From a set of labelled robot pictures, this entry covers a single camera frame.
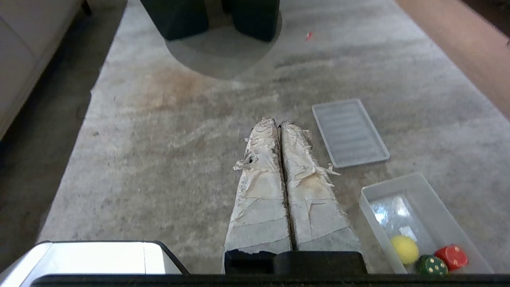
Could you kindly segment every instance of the red die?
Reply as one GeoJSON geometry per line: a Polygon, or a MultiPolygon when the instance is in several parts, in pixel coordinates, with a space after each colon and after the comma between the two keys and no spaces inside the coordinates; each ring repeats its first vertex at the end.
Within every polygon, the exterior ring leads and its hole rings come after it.
{"type": "Polygon", "coordinates": [[[446,263],[449,271],[459,269],[468,264],[468,257],[459,246],[452,244],[445,246],[434,253],[434,256],[439,257],[446,263]]]}

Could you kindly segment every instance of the green die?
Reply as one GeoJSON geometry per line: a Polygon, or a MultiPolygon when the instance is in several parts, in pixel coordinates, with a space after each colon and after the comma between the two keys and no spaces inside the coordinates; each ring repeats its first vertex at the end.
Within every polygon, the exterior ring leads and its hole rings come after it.
{"type": "Polygon", "coordinates": [[[420,274],[448,274],[448,267],[444,261],[433,255],[422,255],[416,263],[416,268],[420,274]]]}

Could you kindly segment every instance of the clear plastic box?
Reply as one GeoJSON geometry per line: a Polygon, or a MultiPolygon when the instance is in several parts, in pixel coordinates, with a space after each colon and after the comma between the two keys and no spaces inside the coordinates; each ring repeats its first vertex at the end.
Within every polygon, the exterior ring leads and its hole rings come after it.
{"type": "Polygon", "coordinates": [[[420,255],[460,246],[469,263],[452,273],[494,273],[419,173],[363,187],[360,208],[395,273],[414,273],[414,266],[404,266],[391,245],[390,239],[399,234],[413,238],[420,255]]]}

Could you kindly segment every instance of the white sofa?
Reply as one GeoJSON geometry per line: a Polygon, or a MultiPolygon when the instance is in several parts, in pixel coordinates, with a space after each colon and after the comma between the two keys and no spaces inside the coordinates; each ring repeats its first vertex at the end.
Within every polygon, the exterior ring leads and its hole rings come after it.
{"type": "Polygon", "coordinates": [[[59,46],[83,0],[0,0],[0,138],[59,46]]]}

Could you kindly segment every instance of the tennis ball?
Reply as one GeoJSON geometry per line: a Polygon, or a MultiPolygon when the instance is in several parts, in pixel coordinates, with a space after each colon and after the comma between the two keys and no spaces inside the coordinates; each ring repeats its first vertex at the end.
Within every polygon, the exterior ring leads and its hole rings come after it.
{"type": "Polygon", "coordinates": [[[391,245],[404,265],[413,264],[420,256],[418,245],[410,237],[397,235],[391,239],[391,245]]]}

